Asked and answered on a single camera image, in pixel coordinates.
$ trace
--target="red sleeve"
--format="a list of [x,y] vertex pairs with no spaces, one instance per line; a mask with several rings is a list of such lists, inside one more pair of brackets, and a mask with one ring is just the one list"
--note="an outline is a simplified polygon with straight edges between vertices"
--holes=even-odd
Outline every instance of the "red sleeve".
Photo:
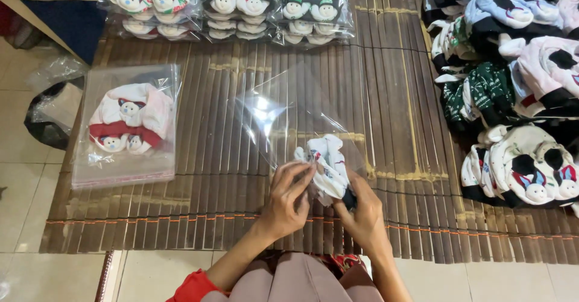
[[205,272],[199,269],[185,278],[185,281],[175,291],[175,295],[167,302],[200,302],[211,291],[220,291],[208,278]]

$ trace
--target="person's left hand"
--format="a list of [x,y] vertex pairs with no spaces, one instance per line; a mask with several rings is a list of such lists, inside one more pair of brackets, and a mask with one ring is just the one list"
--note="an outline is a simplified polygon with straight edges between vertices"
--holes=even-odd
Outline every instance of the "person's left hand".
[[[293,183],[294,178],[304,171],[305,175]],[[277,168],[269,189],[269,204],[255,222],[258,232],[269,241],[269,244],[303,228],[306,224],[310,209],[308,195],[302,196],[297,212],[293,206],[314,178],[314,173],[315,165],[302,161],[290,162]]]

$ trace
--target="person's right hand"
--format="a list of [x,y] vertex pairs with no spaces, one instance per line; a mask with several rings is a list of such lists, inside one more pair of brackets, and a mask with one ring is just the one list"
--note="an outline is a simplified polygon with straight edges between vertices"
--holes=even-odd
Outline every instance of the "person's right hand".
[[386,236],[382,213],[382,202],[374,194],[366,180],[347,169],[348,179],[358,199],[358,207],[352,216],[344,202],[334,198],[334,210],[342,219],[344,229],[362,247],[371,260],[392,256],[392,246]]

